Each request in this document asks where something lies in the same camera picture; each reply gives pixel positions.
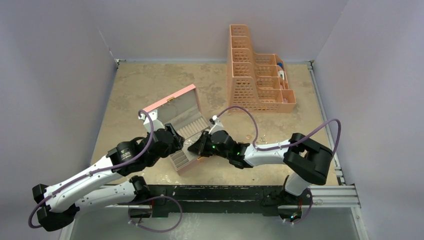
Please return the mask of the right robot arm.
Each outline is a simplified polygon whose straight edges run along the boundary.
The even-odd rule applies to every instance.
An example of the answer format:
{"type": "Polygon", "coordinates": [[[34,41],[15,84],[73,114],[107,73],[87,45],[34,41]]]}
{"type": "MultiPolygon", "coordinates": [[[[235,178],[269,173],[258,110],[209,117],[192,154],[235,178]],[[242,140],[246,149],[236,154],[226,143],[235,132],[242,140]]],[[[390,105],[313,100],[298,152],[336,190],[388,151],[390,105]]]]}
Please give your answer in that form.
{"type": "Polygon", "coordinates": [[[298,200],[309,186],[326,184],[334,155],[330,148],[301,133],[282,142],[254,146],[236,142],[225,130],[205,130],[187,150],[199,157],[219,156],[238,169],[287,165],[293,173],[287,177],[280,196],[288,204],[298,200]]]}

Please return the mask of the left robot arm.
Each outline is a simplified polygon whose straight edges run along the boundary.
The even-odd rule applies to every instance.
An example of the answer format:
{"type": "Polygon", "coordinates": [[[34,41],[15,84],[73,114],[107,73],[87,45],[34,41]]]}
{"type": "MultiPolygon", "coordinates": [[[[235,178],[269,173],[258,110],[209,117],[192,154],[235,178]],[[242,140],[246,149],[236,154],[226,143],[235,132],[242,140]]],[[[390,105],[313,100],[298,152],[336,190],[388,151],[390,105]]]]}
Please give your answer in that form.
{"type": "Polygon", "coordinates": [[[34,186],[32,195],[37,205],[29,215],[29,227],[53,232],[96,208],[160,201],[164,195],[154,195],[142,176],[135,175],[112,187],[105,185],[154,166],[159,159],[182,150],[184,141],[174,127],[166,123],[152,128],[145,137],[120,142],[96,163],[67,180],[34,186]]]}

